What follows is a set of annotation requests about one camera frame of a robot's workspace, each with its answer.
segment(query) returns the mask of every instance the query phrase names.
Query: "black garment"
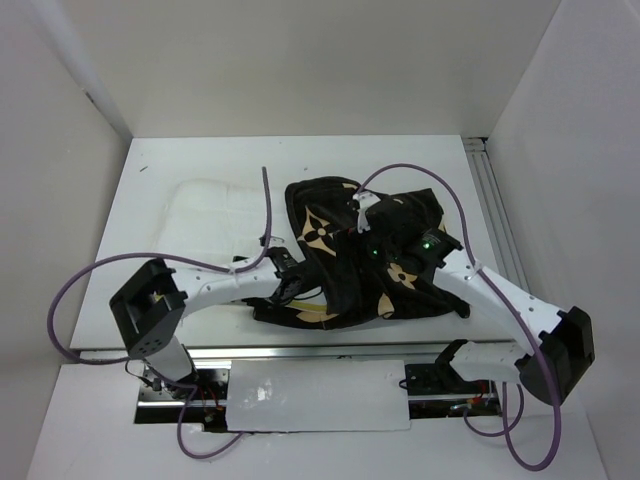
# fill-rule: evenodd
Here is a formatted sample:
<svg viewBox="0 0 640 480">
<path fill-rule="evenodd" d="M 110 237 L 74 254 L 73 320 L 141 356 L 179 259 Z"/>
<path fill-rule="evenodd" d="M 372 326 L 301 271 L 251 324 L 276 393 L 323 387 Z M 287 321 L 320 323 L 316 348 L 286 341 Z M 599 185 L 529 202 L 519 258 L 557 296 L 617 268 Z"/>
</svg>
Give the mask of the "black garment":
<svg viewBox="0 0 640 480">
<path fill-rule="evenodd" d="M 379 316 L 423 318 L 453 310 L 468 315 L 468 305 L 456 296 L 404 272 L 392 259 L 375 262 L 362 251 L 357 234 L 347 233 L 357 224 L 352 199 L 358 187 L 353 180 L 341 177 L 306 180 L 287 187 L 289 222 L 305 258 L 319 270 L 327 311 L 301 312 L 258 302 L 254 304 L 254 317 L 288 327 L 329 330 Z M 431 189 L 391 197 L 399 208 L 406 209 L 403 212 L 411 219 L 409 230 L 422 232 L 440 226 L 443 210 Z"/>
</svg>

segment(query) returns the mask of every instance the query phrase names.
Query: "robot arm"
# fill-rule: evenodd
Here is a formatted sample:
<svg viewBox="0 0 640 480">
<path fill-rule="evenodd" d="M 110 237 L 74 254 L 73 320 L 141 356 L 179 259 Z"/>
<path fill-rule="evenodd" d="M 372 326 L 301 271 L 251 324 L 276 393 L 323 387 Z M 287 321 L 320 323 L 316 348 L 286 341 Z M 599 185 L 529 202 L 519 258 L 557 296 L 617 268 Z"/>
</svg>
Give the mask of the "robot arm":
<svg viewBox="0 0 640 480">
<path fill-rule="evenodd" d="M 520 312 L 546 356 L 567 397 L 594 361 L 591 319 L 577 307 L 568 312 L 543 302 L 478 262 L 472 265 L 456 239 L 438 229 L 412 231 L 410 218 L 393 198 L 370 192 L 356 196 L 358 228 L 343 232 L 374 261 L 401 264 L 406 272 L 466 301 L 497 322 L 513 342 L 452 342 L 436 363 L 442 375 L 465 381 L 521 383 L 539 400 L 551 404 L 549 390 L 522 328 L 482 275 L 489 278 Z M 230 264 L 236 270 L 248 263 Z M 130 358 L 144 359 L 164 377 L 196 383 L 197 372 L 186 349 L 174 336 L 180 320 L 191 313 L 245 298 L 265 298 L 283 305 L 317 286 L 305 262 L 298 263 L 282 247 L 270 248 L 253 270 L 228 274 L 195 268 L 170 269 L 160 259 L 145 263 L 110 301 Z"/>
<path fill-rule="evenodd" d="M 404 271 L 464 300 L 514 339 L 510 343 L 452 342 L 436 362 L 445 374 L 448 371 L 465 381 L 521 383 L 542 402 L 552 403 L 529 340 L 488 279 L 509 299 L 538 342 L 564 401 L 595 359 L 591 319 L 584 311 L 573 307 L 564 312 L 481 263 L 472 264 L 460 242 L 439 229 L 416 235 L 411 232 L 416 222 L 403 215 L 402 206 L 392 197 L 380 200 L 362 192 L 354 199 L 360 205 L 357 230 L 365 254 L 382 262 L 392 258 Z"/>
<path fill-rule="evenodd" d="M 247 265 L 240 259 L 226 265 L 231 271 Z M 217 273 L 199 268 L 168 268 L 161 259 L 146 262 L 111 298 L 127 354 L 145 360 L 162 376 L 193 384 L 197 372 L 186 349 L 174 333 L 190 314 L 244 298 L 265 298 L 286 304 L 316 285 L 282 247 L 269 248 L 256 268 L 242 273 Z"/>
</svg>

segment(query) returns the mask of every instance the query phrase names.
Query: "tan pattern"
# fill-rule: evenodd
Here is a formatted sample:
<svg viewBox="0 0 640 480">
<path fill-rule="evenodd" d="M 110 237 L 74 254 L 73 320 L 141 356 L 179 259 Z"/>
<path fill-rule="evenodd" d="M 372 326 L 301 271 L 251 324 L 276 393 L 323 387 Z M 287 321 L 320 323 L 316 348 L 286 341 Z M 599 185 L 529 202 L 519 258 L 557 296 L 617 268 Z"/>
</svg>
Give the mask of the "tan pattern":
<svg viewBox="0 0 640 480">
<path fill-rule="evenodd" d="M 299 242 L 305 242 L 311 248 L 316 248 L 318 250 L 325 251 L 329 255 L 333 255 L 335 257 L 336 252 L 333 251 L 331 248 L 329 248 L 323 240 L 323 237 L 333 238 L 333 232 L 329 233 L 327 231 L 328 230 L 327 227 L 330 225 L 329 222 L 312 213 L 311 210 L 309 210 L 309 207 L 304 207 L 304 208 L 307 212 L 307 218 L 304 222 L 304 226 L 302 227 L 302 234 L 297 238 L 297 240 Z M 311 224 L 312 218 L 317 220 L 320 223 L 321 227 L 319 229 L 316 230 L 313 228 L 313 225 Z M 307 241 L 305 237 L 313 232 L 315 232 L 318 235 L 318 238 L 316 238 L 315 240 Z"/>
<path fill-rule="evenodd" d="M 416 287 L 413 286 L 413 282 L 415 282 L 418 277 L 405 272 L 404 270 L 402 270 L 402 267 L 400 265 L 390 263 L 389 268 L 387 269 L 387 273 L 389 274 L 389 277 L 391 277 L 391 280 L 393 280 L 394 282 L 402 283 L 402 285 L 411 290 L 416 289 Z"/>
<path fill-rule="evenodd" d="M 378 300 L 378 315 L 386 319 L 393 315 L 395 311 L 396 309 L 391 303 L 391 299 L 386 293 L 383 293 L 380 300 Z"/>
<path fill-rule="evenodd" d="M 337 317 L 337 313 L 332 313 L 327 315 L 326 313 L 315 313 L 315 312 L 300 312 L 296 315 L 300 320 L 307 323 L 319 323 L 326 322 L 327 320 L 331 320 L 332 318 Z"/>
</svg>

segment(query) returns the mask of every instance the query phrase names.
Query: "purple cable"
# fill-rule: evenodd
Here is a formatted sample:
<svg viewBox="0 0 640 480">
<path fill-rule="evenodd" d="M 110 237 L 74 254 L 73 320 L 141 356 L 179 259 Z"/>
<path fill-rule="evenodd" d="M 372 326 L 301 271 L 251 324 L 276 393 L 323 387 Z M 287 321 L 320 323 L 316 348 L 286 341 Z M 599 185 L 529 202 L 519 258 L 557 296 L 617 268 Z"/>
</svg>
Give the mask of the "purple cable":
<svg viewBox="0 0 640 480">
<path fill-rule="evenodd" d="M 182 424 L 184 422 L 184 415 L 187 412 L 187 408 L 189 408 L 189 404 L 193 400 L 193 396 L 198 392 L 198 386 L 195 384 L 176 382 L 175 380 L 171 380 L 165 377 L 163 374 L 158 372 L 151 365 L 147 364 L 147 367 L 149 368 L 149 370 L 153 372 L 153 374 L 156 377 L 162 380 L 165 384 L 173 385 L 174 387 L 183 388 L 185 390 L 191 390 L 191 393 L 186 398 L 184 405 L 182 405 L 182 408 L 180 409 L 180 414 L 178 415 L 178 427 L 176 430 L 176 436 L 178 438 L 178 446 L 180 447 L 180 450 L 182 450 L 182 453 L 184 453 L 187 457 L 193 458 L 194 460 L 206 460 L 208 458 L 216 457 L 220 455 L 222 452 L 231 448 L 231 446 L 235 444 L 238 440 L 240 440 L 240 438 L 244 435 L 244 433 L 238 433 L 229 442 L 225 443 L 222 447 L 218 448 L 217 450 L 214 450 L 213 452 L 194 453 L 191 450 L 189 450 L 187 446 L 184 444 L 184 439 L 182 438 Z"/>
<path fill-rule="evenodd" d="M 269 189 L 269 177 L 267 176 L 267 169 L 262 167 L 262 182 L 264 184 L 264 194 L 267 205 L 267 223 L 264 229 L 264 247 L 260 254 L 248 265 L 240 267 L 236 270 L 237 273 L 246 272 L 255 268 L 265 257 L 267 254 L 267 249 L 269 248 L 269 239 L 271 238 L 271 225 L 272 225 L 272 211 L 271 211 L 271 191 Z M 198 260 L 192 260 L 186 257 L 180 257 L 178 255 L 170 255 L 167 253 L 154 253 L 154 252 L 135 252 L 135 253 L 123 253 L 120 255 L 113 255 L 111 257 L 103 258 L 102 260 L 98 260 L 90 265 L 87 265 L 82 270 L 74 274 L 56 293 L 51 301 L 51 305 L 49 306 L 49 312 L 47 313 L 47 334 L 49 335 L 49 340 L 55 347 L 58 352 L 60 352 L 67 359 L 72 360 L 74 362 L 82 363 L 85 365 L 113 365 L 114 363 L 125 362 L 129 359 L 129 357 L 121 357 L 111 360 L 89 360 L 80 357 L 77 353 L 65 348 L 58 337 L 56 335 L 54 329 L 54 316 L 56 313 L 56 309 L 58 308 L 58 304 L 65 296 L 67 291 L 82 277 L 84 277 L 87 273 L 92 272 L 98 267 L 103 265 L 107 265 L 109 263 L 118 262 L 120 260 L 129 260 L 133 258 L 162 258 L 164 260 L 172 260 L 174 262 L 185 263 L 187 265 L 192 265 L 194 267 L 204 268 L 206 270 L 213 270 L 214 272 L 220 273 L 229 273 L 229 269 L 225 267 L 219 267 L 217 265 L 211 265 L 210 263 L 200 262 Z"/>
<path fill-rule="evenodd" d="M 520 419 L 522 418 L 522 414 L 524 413 L 524 392 L 522 391 L 522 386 L 520 384 L 516 384 L 516 386 L 518 387 L 518 393 L 520 394 L 520 408 L 518 409 L 518 414 L 516 415 L 516 418 L 514 418 L 511 425 L 509 425 L 508 431 L 513 430 L 516 427 L 516 425 L 520 423 Z M 467 425 L 467 427 L 469 427 L 469 430 L 471 430 L 473 433 L 476 433 L 481 437 L 488 437 L 488 438 L 501 437 L 502 435 L 505 434 L 506 430 L 500 430 L 499 432 L 483 432 L 482 430 L 478 430 L 476 427 L 471 425 L 471 422 L 469 422 L 468 414 L 469 414 L 469 409 L 467 408 L 462 414 L 462 418 L 464 419 L 464 423 Z"/>
<path fill-rule="evenodd" d="M 471 251 L 471 242 L 469 241 L 469 229 L 467 226 L 467 217 L 464 213 L 464 208 L 462 206 L 462 203 L 460 202 L 460 199 L 454 192 L 453 188 L 451 188 L 451 186 L 436 173 L 424 167 L 420 167 L 418 165 L 412 165 L 410 163 L 396 163 L 392 165 L 387 165 L 386 167 L 382 167 L 381 169 L 373 172 L 369 176 L 369 178 L 367 178 L 364 181 L 364 183 L 360 186 L 360 188 L 357 190 L 357 193 L 360 193 L 362 190 L 364 190 L 365 187 L 375 177 L 393 168 L 410 168 L 413 170 L 418 170 L 419 172 L 425 173 L 430 177 L 432 177 L 433 179 L 435 179 L 436 181 L 438 181 L 449 192 L 449 194 L 453 198 L 453 201 L 456 204 L 456 207 L 458 208 L 458 213 L 460 215 L 460 223 L 462 224 L 462 237 L 463 237 L 465 249 L 467 250 L 467 255 L 469 256 L 469 261 L 471 262 L 472 265 L 475 266 L 476 259 L 473 256 L 473 253 Z M 544 377 L 545 383 L 547 384 L 547 388 L 549 389 L 549 394 L 551 397 L 551 406 L 553 407 L 553 426 L 554 426 L 553 439 L 551 441 L 551 446 L 549 447 L 549 451 L 547 452 L 547 455 L 544 457 L 544 459 L 540 463 L 532 465 L 522 460 L 520 455 L 518 455 L 518 453 L 516 452 L 513 442 L 511 440 L 511 433 L 510 433 L 511 430 L 509 429 L 509 423 L 507 418 L 507 405 L 506 405 L 507 389 L 506 389 L 506 386 L 503 385 L 504 408 L 503 408 L 502 424 L 504 427 L 503 433 L 504 433 L 505 440 L 507 442 L 507 447 L 509 448 L 509 452 L 513 456 L 514 460 L 521 467 L 532 472 L 538 472 L 540 470 L 544 470 L 551 464 L 556 454 L 558 453 L 558 448 L 560 447 L 560 437 L 562 434 L 562 418 L 561 418 L 561 412 L 560 412 L 560 396 L 558 394 L 558 389 L 556 387 L 553 375 L 551 374 L 551 370 L 549 369 L 549 365 L 547 364 L 542 352 L 540 351 L 540 347 L 538 346 L 536 339 L 533 337 L 525 321 L 522 319 L 520 312 L 518 312 L 518 310 L 513 306 L 513 304 L 509 301 L 509 299 L 502 292 L 502 290 L 500 290 L 500 288 L 491 281 L 491 279 L 482 271 L 482 269 L 478 270 L 478 275 L 480 275 L 480 277 L 485 281 L 485 283 L 489 286 L 489 288 L 493 290 L 493 292 L 498 296 L 498 298 L 502 301 L 502 303 L 504 303 L 505 307 L 507 307 L 507 310 L 509 310 L 509 312 L 516 319 L 516 322 L 518 322 L 518 325 L 520 326 L 525 336 L 527 337 L 527 340 L 531 344 L 531 348 L 533 349 L 533 352 L 534 352 L 534 357 L 538 362 L 538 364 L 540 365 L 542 376 Z"/>
<path fill-rule="evenodd" d="M 216 457 L 216 456 L 220 455 L 222 452 L 224 452 L 224 451 L 228 450 L 229 448 L 231 448 L 238 440 L 240 440 L 242 438 L 242 436 L 244 434 L 243 433 L 238 433 L 235 437 L 233 437 L 231 440 L 229 440 L 229 442 L 225 443 L 222 447 L 218 448 L 217 450 L 214 450 L 213 452 L 209 452 L 209 453 L 194 453 L 191 450 L 189 450 L 187 448 L 187 446 L 184 444 L 184 441 L 182 439 L 182 421 L 184 419 L 184 414 L 187 411 L 187 407 L 189 406 L 189 403 L 191 403 L 191 400 L 193 400 L 193 396 L 196 394 L 197 391 L 198 391 L 198 387 L 197 386 L 193 386 L 193 388 L 191 389 L 191 393 L 189 394 L 189 396 L 185 400 L 184 405 L 182 406 L 182 409 L 180 410 L 180 415 L 178 416 L 178 431 L 177 431 L 178 445 L 180 446 L 180 450 L 182 450 L 182 453 L 184 453 L 187 457 L 193 458 L 194 460 L 206 460 L 208 458 Z"/>
</svg>

